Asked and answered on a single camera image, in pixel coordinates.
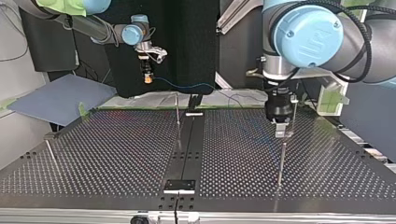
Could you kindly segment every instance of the vertical metal post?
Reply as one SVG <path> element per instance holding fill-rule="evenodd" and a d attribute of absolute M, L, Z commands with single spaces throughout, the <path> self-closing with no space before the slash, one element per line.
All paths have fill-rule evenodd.
<path fill-rule="evenodd" d="M 46 139 L 47 148 L 49 149 L 49 154 L 53 160 L 56 160 L 55 154 L 53 154 L 52 147 L 50 145 L 50 140 Z"/>
<path fill-rule="evenodd" d="M 176 93 L 176 99 L 175 99 L 175 104 L 176 104 L 176 113 L 177 113 L 177 126 L 180 127 L 180 113 L 178 109 L 178 93 Z"/>
<path fill-rule="evenodd" d="M 280 154 L 279 177 L 277 178 L 277 184 L 279 186 L 282 186 L 282 176 L 283 176 L 283 167 L 285 165 L 286 147 L 287 147 L 287 143 L 283 143 L 282 151 Z"/>

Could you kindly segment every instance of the metal bracket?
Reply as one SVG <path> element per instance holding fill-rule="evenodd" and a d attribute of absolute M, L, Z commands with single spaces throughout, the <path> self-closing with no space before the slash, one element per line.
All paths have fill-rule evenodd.
<path fill-rule="evenodd" d="M 227 34 L 251 10 L 262 5 L 262 0 L 234 0 L 218 21 L 218 33 Z"/>
<path fill-rule="evenodd" d="M 137 44 L 134 49 L 139 53 L 147 54 L 154 62 L 162 63 L 168 52 L 160 47 L 152 47 L 151 41 L 145 41 Z M 157 58 L 153 58 L 150 54 L 156 54 Z"/>
<path fill-rule="evenodd" d="M 168 180 L 163 193 L 165 194 L 194 194 L 195 180 Z"/>

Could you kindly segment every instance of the end effector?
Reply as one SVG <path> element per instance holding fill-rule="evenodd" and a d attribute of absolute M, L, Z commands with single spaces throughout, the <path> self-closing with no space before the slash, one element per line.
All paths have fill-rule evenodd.
<path fill-rule="evenodd" d="M 122 31 L 122 39 L 134 46 L 140 60 L 140 70 L 145 79 L 145 83 L 150 84 L 154 76 L 153 62 L 162 63 L 167 55 L 165 49 L 153 47 L 151 36 L 155 28 L 149 27 L 149 18 L 146 15 L 132 16 L 132 23 L 125 26 Z"/>

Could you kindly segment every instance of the black cable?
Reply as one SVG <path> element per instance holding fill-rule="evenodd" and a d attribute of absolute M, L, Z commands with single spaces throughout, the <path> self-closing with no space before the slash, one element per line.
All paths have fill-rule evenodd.
<path fill-rule="evenodd" d="M 93 72 L 95 73 L 96 78 L 93 77 L 90 73 L 88 73 L 88 75 L 90 75 L 90 77 L 91 77 L 93 80 L 99 81 L 99 75 L 98 75 L 98 73 L 97 73 L 88 63 L 82 61 L 81 59 L 80 59 L 79 61 L 80 61 L 80 64 L 81 64 L 83 67 L 85 67 L 85 68 L 88 67 L 91 71 L 93 71 Z"/>
<path fill-rule="evenodd" d="M 304 81 L 302 79 L 300 79 L 300 81 L 303 84 L 306 96 L 308 96 L 309 101 L 312 103 L 312 105 L 314 106 L 315 110 L 318 112 L 318 106 L 314 104 L 314 101 L 312 100 L 312 97 L 309 95 L 308 89 L 306 88 Z"/>
<path fill-rule="evenodd" d="M 23 38 L 26 40 L 26 36 L 24 35 L 23 31 L 21 31 L 21 30 L 18 28 L 18 26 L 14 23 L 14 21 L 13 21 L 13 20 L 7 15 L 7 13 L 1 8 L 2 6 L 4 6 L 4 7 L 10 9 L 10 10 L 15 14 L 15 16 L 17 16 L 19 19 L 21 19 L 20 16 L 18 15 L 17 11 L 15 11 L 15 9 L 14 9 L 13 7 L 9 6 L 8 4 L 0 5 L 0 10 L 1 10 L 1 12 L 4 13 L 4 16 L 8 19 L 9 22 L 11 22 L 12 26 L 13 26 L 13 27 L 18 31 L 18 33 L 20 33 L 20 34 L 23 36 Z M 26 48 L 25 48 L 24 52 L 23 52 L 21 55 L 16 56 L 16 57 L 12 57 L 12 58 L 9 58 L 9 59 L 2 59 L 2 60 L 0 60 L 0 63 L 5 63 L 5 62 L 11 62 L 11 61 L 18 60 L 18 59 L 22 58 L 23 56 L 25 56 L 25 55 L 27 54 L 28 51 L 29 51 L 29 45 L 28 45 L 27 40 L 26 40 Z"/>
<path fill-rule="evenodd" d="M 289 81 L 291 81 L 291 79 L 293 77 L 295 77 L 297 75 L 297 73 L 300 71 L 300 68 L 294 68 L 293 71 L 291 72 L 291 75 L 288 76 L 288 78 L 286 78 L 284 81 L 282 81 L 281 83 L 279 83 L 279 85 L 274 86 L 272 88 L 268 88 L 268 89 L 263 89 L 264 91 L 276 91 L 277 89 L 285 86 L 286 84 L 288 84 Z"/>
<path fill-rule="evenodd" d="M 339 75 L 337 73 L 334 73 L 334 75 L 337 76 L 338 78 L 340 78 L 341 80 L 343 80 L 345 82 L 348 82 L 348 83 L 357 83 L 357 82 L 363 81 L 367 77 L 369 72 L 370 72 L 371 65 L 372 65 L 372 60 L 373 60 L 373 50 L 372 50 L 372 46 L 371 46 L 371 43 L 370 43 L 370 36 L 368 35 L 364 25 L 351 12 L 351 10 L 349 10 L 346 7 L 343 7 L 343 6 L 341 6 L 341 5 L 337 4 L 337 3 L 334 3 L 332 1 L 328 1 L 328 0 L 307 0 L 307 1 L 304 1 L 304 2 L 297 3 L 297 4 L 287 8 L 282 13 L 280 13 L 279 16 L 276 17 L 276 20 L 274 21 L 274 24 L 273 24 L 273 26 L 270 29 L 269 38 L 270 38 L 270 44 L 272 45 L 272 47 L 274 46 L 274 43 L 272 41 L 272 36 L 274 34 L 276 25 L 280 22 L 280 20 L 284 16 L 286 16 L 286 14 L 288 14 L 289 12 L 294 10 L 295 8 L 302 7 L 302 6 L 307 6 L 307 5 L 338 8 L 341 12 L 344 12 L 355 23 L 355 25 L 359 28 L 359 31 L 361 32 L 361 36 L 363 37 L 364 44 L 366 46 L 366 51 L 367 51 L 367 61 L 366 61 L 366 65 L 364 66 L 363 73 L 361 74 L 360 77 L 358 77 L 356 79 L 346 79 L 346 78 L 342 77 L 341 75 Z"/>

